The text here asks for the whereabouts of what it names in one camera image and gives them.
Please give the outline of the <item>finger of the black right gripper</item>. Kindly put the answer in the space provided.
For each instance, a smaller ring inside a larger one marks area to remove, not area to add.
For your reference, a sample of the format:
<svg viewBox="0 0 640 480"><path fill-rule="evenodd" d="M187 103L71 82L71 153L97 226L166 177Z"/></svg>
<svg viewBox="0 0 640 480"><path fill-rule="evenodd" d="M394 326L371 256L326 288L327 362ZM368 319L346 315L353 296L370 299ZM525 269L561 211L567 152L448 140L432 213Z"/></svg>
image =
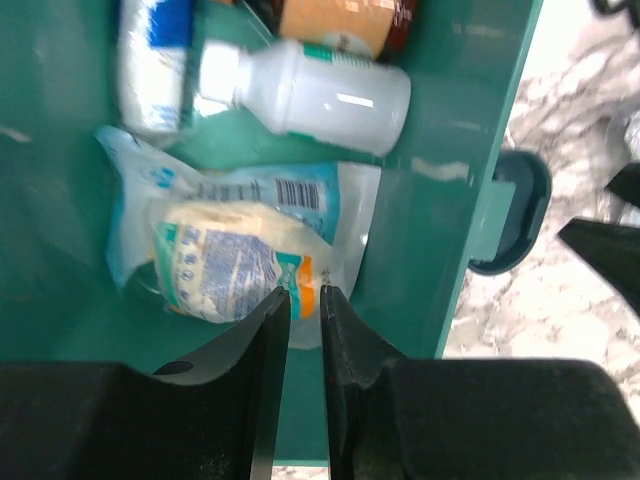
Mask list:
<svg viewBox="0 0 640 480"><path fill-rule="evenodd" d="M640 207L639 170L638 162L627 163L605 186L610 210L622 210L626 204Z"/></svg>
<svg viewBox="0 0 640 480"><path fill-rule="evenodd" d="M558 236L639 314L638 228L574 218Z"/></svg>

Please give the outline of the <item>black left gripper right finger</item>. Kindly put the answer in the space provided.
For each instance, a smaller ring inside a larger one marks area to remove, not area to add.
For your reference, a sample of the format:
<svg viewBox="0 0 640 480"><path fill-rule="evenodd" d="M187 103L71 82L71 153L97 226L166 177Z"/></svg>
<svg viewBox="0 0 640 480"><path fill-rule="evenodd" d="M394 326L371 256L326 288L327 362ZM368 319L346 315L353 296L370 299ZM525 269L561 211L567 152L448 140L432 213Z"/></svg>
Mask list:
<svg viewBox="0 0 640 480"><path fill-rule="evenodd" d="M334 479L635 479L616 383L571 359L416 359L320 294Z"/></svg>

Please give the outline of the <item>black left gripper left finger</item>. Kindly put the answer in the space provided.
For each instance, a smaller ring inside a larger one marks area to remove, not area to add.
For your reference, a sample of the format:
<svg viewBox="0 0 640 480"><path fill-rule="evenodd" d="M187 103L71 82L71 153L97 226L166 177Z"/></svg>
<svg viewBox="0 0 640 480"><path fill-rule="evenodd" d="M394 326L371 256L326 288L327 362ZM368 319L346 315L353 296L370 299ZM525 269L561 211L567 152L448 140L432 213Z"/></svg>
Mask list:
<svg viewBox="0 0 640 480"><path fill-rule="evenodd" d="M290 330L270 293L191 353L144 374L113 362L1 366L5 479L267 479Z"/></svg>

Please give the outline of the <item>bandage pack yellow green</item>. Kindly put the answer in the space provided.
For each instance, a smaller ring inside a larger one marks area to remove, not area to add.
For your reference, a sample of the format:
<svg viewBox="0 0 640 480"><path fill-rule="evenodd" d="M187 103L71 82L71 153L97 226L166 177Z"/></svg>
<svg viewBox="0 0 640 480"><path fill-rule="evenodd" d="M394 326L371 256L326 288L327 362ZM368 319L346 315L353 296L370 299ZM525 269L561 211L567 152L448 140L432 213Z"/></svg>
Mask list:
<svg viewBox="0 0 640 480"><path fill-rule="evenodd" d="M302 221L247 201L153 200L146 213L158 283L172 310L234 322L283 287L293 319L314 314L332 249Z"/></svg>

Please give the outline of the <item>teal medicine box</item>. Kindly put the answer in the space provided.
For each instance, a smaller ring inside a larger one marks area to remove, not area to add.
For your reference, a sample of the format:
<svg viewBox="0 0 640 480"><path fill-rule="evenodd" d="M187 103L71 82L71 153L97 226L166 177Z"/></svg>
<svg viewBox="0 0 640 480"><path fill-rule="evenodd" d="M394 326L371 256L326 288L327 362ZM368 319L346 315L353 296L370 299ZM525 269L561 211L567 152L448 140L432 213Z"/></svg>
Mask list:
<svg viewBox="0 0 640 480"><path fill-rule="evenodd" d="M113 362L156 372L244 318L215 324L168 309L140 283L119 288L106 260L119 177L96 131L113 126L203 171L319 163L373 165L381 180L359 274L344 294L405 356L438 357L493 179L537 1L426 1L392 63L411 80L406 121L386 155L271 133L250 111L204 99L204 45L253 53L279 40L247 7L193 1L183 110L174 133L138 133L117 98L121 1L1 5L1 366ZM329 464L322 330L290 346L273 464Z"/></svg>

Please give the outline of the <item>blue cotton swab bag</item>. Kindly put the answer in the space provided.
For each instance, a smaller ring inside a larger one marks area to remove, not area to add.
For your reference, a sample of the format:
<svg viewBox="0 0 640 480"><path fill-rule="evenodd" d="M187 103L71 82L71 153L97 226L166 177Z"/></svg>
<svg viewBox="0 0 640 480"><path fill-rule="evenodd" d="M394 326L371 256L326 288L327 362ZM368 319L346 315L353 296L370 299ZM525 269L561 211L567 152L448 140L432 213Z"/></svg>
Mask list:
<svg viewBox="0 0 640 480"><path fill-rule="evenodd" d="M113 126L96 131L119 177L106 260L119 288L215 324L248 315L274 289L291 302L289 344L320 343L320 291L350 294L381 171L329 161L203 171Z"/></svg>

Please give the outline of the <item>brown bottle orange cap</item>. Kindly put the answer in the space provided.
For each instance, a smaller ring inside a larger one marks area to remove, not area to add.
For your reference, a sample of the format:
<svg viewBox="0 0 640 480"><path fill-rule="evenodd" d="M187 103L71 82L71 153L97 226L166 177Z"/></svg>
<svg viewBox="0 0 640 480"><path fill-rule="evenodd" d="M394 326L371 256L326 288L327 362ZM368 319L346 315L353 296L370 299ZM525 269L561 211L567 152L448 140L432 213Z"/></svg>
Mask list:
<svg viewBox="0 0 640 480"><path fill-rule="evenodd" d="M412 0L270 1L281 37L385 61L408 40L419 3Z"/></svg>

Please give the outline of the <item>white plastic bottle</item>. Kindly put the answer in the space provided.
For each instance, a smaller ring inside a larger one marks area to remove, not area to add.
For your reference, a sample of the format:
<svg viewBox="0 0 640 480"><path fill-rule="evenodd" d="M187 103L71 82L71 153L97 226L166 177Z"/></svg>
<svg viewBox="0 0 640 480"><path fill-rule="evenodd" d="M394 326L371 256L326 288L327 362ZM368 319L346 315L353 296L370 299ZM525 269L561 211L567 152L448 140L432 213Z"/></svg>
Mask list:
<svg viewBox="0 0 640 480"><path fill-rule="evenodd" d="M411 100L401 69L296 40L250 53L220 40L205 43L201 96L250 111L271 133L388 154Z"/></svg>

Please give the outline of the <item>small bottle blue label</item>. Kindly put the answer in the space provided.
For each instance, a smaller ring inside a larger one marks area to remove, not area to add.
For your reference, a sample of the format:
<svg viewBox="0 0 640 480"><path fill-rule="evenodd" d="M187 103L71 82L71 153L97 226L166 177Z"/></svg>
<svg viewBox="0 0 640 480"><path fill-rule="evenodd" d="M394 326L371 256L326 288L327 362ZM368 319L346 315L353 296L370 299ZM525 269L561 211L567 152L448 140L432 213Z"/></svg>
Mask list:
<svg viewBox="0 0 640 480"><path fill-rule="evenodd" d="M195 3L119 3L117 98L123 125L134 132L179 130Z"/></svg>

